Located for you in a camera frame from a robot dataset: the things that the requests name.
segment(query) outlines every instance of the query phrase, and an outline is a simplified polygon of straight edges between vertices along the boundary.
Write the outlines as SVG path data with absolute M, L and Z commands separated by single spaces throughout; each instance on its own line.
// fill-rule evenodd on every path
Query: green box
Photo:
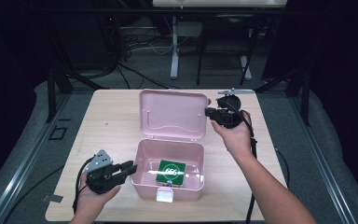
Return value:
M 177 161 L 161 161 L 156 181 L 163 186 L 180 187 L 185 178 L 186 164 Z

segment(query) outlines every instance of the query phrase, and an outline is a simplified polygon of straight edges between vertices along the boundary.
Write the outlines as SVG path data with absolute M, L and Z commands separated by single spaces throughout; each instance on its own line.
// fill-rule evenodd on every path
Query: box latch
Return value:
M 162 203 L 171 203 L 173 201 L 173 190 L 168 187 L 158 188 L 156 201 Z

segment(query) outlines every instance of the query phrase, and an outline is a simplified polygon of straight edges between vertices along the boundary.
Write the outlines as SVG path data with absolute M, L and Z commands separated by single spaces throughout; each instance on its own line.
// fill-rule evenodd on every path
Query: pink lid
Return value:
M 206 132 L 208 98 L 197 92 L 143 90 L 141 131 L 147 136 L 201 139 Z

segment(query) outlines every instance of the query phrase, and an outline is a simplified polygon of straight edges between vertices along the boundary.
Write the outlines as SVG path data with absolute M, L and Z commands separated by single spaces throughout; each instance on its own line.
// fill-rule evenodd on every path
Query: open storage box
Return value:
M 140 93 L 141 130 L 146 135 L 137 149 L 138 170 L 131 182 L 141 197 L 159 202 L 196 201 L 204 186 L 204 147 L 197 142 L 205 135 L 202 93 L 144 90 Z M 156 181 L 161 160 L 186 164 L 183 185 L 163 187 Z

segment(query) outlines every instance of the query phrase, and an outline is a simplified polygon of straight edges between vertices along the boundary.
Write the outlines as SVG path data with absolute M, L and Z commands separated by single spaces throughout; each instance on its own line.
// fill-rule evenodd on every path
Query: light wood tabletop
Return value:
M 153 0 L 154 7 L 285 7 L 287 0 Z
M 205 94 L 217 107 L 218 90 L 185 90 Z M 69 221 L 73 217 L 76 176 L 81 165 L 100 149 L 114 163 L 134 160 L 140 131 L 139 90 L 101 90 L 94 92 L 76 140 L 54 194 L 63 197 L 51 202 L 48 221 Z M 249 111 L 257 138 L 257 158 L 281 182 L 284 177 L 269 130 L 254 93 L 239 94 L 242 109 Z M 207 122 L 206 134 L 199 140 L 205 148 L 205 185 L 196 202 L 160 203 L 141 198 L 128 178 L 120 193 L 106 204 L 97 221 L 188 222 L 239 221 L 246 219 L 251 191 L 240 168 L 227 152 L 222 138 Z M 255 204 L 252 220 L 263 220 Z

